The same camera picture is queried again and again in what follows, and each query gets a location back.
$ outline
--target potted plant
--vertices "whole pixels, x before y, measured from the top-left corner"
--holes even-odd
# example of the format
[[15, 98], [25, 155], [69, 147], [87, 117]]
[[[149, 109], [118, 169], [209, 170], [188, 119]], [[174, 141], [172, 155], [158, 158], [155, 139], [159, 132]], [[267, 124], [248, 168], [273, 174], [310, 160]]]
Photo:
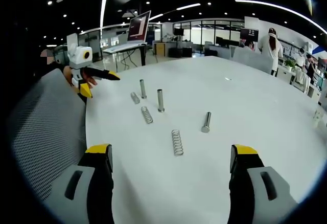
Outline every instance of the potted plant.
[[293, 67], [295, 67], [295, 62], [292, 60], [286, 60], [285, 67], [288, 69], [289, 72], [291, 72]]

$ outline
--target office floor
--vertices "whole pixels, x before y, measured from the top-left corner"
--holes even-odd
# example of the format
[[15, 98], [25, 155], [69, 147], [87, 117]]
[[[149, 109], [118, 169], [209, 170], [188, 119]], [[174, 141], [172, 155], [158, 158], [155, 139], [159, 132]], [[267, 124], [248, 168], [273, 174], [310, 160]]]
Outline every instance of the office floor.
[[[124, 70], [129, 70], [132, 68], [136, 68], [141, 66], [141, 54], [139, 50], [136, 50], [135, 52], [131, 51], [129, 54], [130, 58], [128, 57], [128, 53], [119, 53], [119, 54], [113, 54], [109, 55], [106, 53], [103, 53], [103, 60], [95, 62], [94, 65], [106, 69], [106, 70], [111, 70], [116, 72], [116, 61], [117, 61], [117, 67], [118, 71], [117, 72], [122, 72]], [[199, 53], [193, 53], [192, 57], [201, 57], [204, 56], [204, 54], [199, 54]], [[172, 61], [177, 58], [169, 58], [169, 57], [162, 57], [162, 56], [154, 56], [152, 54], [152, 51], [148, 51], [146, 55], [146, 65], [148, 64], [157, 64], [165, 61]]]

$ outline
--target metal rod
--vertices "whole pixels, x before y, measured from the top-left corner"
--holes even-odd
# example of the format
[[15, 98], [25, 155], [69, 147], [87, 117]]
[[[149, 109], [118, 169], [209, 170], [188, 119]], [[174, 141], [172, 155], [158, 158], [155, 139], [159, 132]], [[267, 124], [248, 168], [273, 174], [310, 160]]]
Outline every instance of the metal rod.
[[141, 79], [139, 81], [139, 83], [141, 85], [141, 97], [142, 97], [142, 99], [146, 99], [147, 98], [147, 95], [145, 94], [144, 80]]
[[211, 118], [211, 112], [208, 111], [206, 113], [206, 117], [205, 117], [205, 122], [204, 122], [204, 126], [202, 127], [201, 131], [203, 133], [208, 133], [210, 131], [210, 118]]
[[158, 89], [157, 92], [158, 92], [158, 105], [159, 105], [158, 111], [160, 113], [163, 113], [165, 111], [165, 108], [164, 108], [164, 99], [162, 97], [162, 89]]

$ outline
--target white table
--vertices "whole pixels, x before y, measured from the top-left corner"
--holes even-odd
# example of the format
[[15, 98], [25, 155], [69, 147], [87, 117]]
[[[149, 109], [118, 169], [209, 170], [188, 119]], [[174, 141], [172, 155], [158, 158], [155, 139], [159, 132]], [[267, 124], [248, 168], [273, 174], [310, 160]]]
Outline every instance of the white table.
[[[232, 144], [256, 149], [290, 184], [297, 202], [322, 170], [326, 149], [312, 119], [317, 104], [264, 72], [208, 56], [147, 65], [120, 77], [99, 81], [86, 109], [88, 147], [112, 144], [116, 223], [227, 223]], [[164, 113], [157, 111], [159, 88]], [[152, 124], [144, 121], [144, 105]], [[202, 133], [207, 111], [211, 130]], [[172, 129], [180, 130], [183, 156], [173, 154]]]

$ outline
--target metal spring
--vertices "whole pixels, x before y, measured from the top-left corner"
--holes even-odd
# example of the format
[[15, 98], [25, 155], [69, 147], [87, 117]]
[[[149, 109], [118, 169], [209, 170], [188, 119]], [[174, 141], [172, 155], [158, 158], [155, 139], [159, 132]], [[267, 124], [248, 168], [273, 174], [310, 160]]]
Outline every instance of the metal spring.
[[150, 115], [149, 110], [147, 109], [147, 107], [146, 106], [142, 106], [141, 107], [141, 111], [142, 111], [142, 114], [143, 114], [143, 117], [144, 117], [145, 121], [147, 123], [152, 123], [153, 122], [153, 119], [152, 119], [152, 117], [151, 117], [151, 115]]
[[134, 101], [135, 104], [139, 104], [139, 98], [136, 95], [136, 93], [132, 92], [131, 93], [131, 98], [132, 98], [132, 100]]
[[173, 147], [175, 156], [182, 156], [184, 154], [182, 140], [178, 129], [172, 131]]

